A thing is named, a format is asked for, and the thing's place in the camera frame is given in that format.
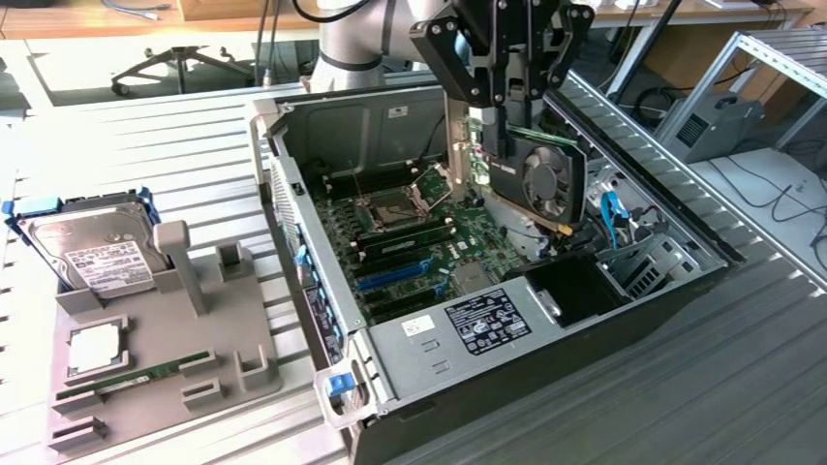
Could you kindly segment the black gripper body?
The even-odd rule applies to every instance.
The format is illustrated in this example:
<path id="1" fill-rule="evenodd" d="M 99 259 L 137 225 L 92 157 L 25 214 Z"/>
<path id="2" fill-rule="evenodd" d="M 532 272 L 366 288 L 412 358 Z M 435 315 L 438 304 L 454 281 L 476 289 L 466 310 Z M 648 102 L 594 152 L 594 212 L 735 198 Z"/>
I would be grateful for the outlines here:
<path id="1" fill-rule="evenodd" d="M 552 17 L 567 1 L 452 1 L 460 31 L 471 48 L 496 44 L 540 47 Z"/>

